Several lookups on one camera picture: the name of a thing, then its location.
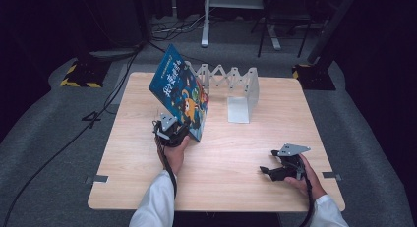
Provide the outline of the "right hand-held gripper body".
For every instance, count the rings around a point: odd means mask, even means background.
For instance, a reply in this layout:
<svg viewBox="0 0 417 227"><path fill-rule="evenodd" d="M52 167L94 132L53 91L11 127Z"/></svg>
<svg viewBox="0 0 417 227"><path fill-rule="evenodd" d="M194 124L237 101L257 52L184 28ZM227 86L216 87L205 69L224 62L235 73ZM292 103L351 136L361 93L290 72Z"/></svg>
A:
<svg viewBox="0 0 417 227"><path fill-rule="evenodd" d="M281 180L286 177L293 177L300 180L306 175L304 163L300 157L302 152L310 151L308 146L286 143L282 149L279 150L279 155L282 159Z"/></svg>

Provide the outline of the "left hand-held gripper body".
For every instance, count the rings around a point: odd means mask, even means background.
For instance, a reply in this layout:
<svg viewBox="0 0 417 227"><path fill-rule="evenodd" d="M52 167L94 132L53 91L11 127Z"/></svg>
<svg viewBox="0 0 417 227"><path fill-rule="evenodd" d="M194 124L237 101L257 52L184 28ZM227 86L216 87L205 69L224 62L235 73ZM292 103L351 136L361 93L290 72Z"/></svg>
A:
<svg viewBox="0 0 417 227"><path fill-rule="evenodd" d="M189 134L189 124L181 124L175 116L161 113L160 119L153 121L156 143L161 146L179 146Z"/></svg>

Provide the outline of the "blue cartoon picture book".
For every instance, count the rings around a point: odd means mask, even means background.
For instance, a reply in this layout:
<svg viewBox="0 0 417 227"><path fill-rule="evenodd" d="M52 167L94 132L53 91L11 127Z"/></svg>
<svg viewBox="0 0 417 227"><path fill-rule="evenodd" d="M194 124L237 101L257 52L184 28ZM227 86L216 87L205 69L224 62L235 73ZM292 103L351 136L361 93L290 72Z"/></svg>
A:
<svg viewBox="0 0 417 227"><path fill-rule="evenodd" d="M149 90L179 123L193 122L198 125L198 130L191 136L200 142L209 97L173 44L168 45Z"/></svg>

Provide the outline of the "translucent expandable book rack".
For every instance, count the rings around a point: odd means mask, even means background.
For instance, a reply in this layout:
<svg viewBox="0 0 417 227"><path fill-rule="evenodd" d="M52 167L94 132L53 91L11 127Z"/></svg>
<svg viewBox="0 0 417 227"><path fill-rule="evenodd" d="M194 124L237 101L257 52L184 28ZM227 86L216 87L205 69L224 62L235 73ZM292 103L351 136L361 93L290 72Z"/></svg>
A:
<svg viewBox="0 0 417 227"><path fill-rule="evenodd" d="M205 93L211 95L213 88L226 88L227 116L229 123L248 124L251 121L254 108L260 97L258 70L250 68L246 73L240 73L237 67L226 71L222 65L213 69L208 64L202 64L195 70L190 62L186 62L191 73L203 86Z"/></svg>

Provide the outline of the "person's left hand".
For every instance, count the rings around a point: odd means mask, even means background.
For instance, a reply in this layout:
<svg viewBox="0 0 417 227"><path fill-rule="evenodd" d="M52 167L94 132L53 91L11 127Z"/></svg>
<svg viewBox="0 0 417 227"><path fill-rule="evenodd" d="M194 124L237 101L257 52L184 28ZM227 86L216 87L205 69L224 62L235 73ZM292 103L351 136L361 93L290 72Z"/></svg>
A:
<svg viewBox="0 0 417 227"><path fill-rule="evenodd" d="M185 157L185 149L188 147L189 141L190 137L186 136L180 145L176 147L167 147L164 151L161 151L160 149L157 151L160 161L163 161L164 157L167 158L174 175L178 175L182 168Z"/></svg>

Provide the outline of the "person's right hand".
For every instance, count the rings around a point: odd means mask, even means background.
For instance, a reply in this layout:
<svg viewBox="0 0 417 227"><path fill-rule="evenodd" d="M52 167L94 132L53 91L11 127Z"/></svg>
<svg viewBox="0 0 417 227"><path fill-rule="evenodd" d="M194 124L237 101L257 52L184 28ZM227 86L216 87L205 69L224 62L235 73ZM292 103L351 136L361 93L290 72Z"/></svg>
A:
<svg viewBox="0 0 417 227"><path fill-rule="evenodd" d="M316 200L316 199L324 196L327 192L325 191L325 189L321 185L316 172L311 167L307 158L303 154L301 154L300 157L303 160L303 163L304 163L304 166L305 166L305 171L306 171L306 174L307 174L307 178L310 181L312 199ZM298 189L303 195L305 195L305 196L308 195L308 185L307 185L306 180L297 180L296 178L293 178L293 177L286 177L284 179L284 181L287 184L294 187L295 189Z"/></svg>

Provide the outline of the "black stand with striped base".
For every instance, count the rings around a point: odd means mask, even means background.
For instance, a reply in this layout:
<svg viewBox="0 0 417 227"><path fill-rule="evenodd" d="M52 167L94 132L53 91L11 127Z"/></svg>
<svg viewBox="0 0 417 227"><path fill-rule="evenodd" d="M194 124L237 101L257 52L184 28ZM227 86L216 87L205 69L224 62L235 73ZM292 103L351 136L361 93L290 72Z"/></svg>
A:
<svg viewBox="0 0 417 227"><path fill-rule="evenodd" d="M110 66L109 60L103 60L91 54L82 55L68 69L60 86L103 87Z"/></svg>
<svg viewBox="0 0 417 227"><path fill-rule="evenodd" d="M355 0L341 0L318 43L307 58L309 65L298 64L292 69L292 76L304 90L335 90L328 68L341 50L343 40L340 28L345 24L345 16Z"/></svg>

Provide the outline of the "grey flat stand foot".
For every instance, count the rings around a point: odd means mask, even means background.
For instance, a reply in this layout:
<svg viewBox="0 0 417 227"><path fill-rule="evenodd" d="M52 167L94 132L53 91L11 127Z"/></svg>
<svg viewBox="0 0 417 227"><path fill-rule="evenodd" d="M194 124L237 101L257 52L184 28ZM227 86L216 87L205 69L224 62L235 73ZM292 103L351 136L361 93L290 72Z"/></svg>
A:
<svg viewBox="0 0 417 227"><path fill-rule="evenodd" d="M94 58L101 60L125 59L138 53L138 48L113 48L107 50L97 50L90 53Z"/></svg>

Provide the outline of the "black chair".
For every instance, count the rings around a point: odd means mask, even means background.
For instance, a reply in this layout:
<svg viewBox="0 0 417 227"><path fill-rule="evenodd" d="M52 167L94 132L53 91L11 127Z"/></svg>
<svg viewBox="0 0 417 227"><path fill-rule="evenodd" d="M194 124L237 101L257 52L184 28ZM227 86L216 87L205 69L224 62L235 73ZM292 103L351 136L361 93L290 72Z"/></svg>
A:
<svg viewBox="0 0 417 227"><path fill-rule="evenodd" d="M312 16L306 7L306 0L262 0L262 4L262 15L256 20L251 29L251 32L254 32L258 24L262 25L258 56L261 56L266 32L273 28L274 25L287 25L290 26L288 30L290 34L294 34L295 29L299 26L306 27L297 54L300 57L313 22Z"/></svg>

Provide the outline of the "white desk frame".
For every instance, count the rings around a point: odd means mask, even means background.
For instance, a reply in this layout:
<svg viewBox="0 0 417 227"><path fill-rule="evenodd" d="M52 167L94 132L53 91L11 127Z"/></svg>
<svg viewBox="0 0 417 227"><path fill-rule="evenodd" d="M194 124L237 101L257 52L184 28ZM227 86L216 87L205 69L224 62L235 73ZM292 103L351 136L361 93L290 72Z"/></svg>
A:
<svg viewBox="0 0 417 227"><path fill-rule="evenodd" d="M205 0L204 25L201 46L209 46L209 12L211 8L262 10L263 0Z"/></svg>

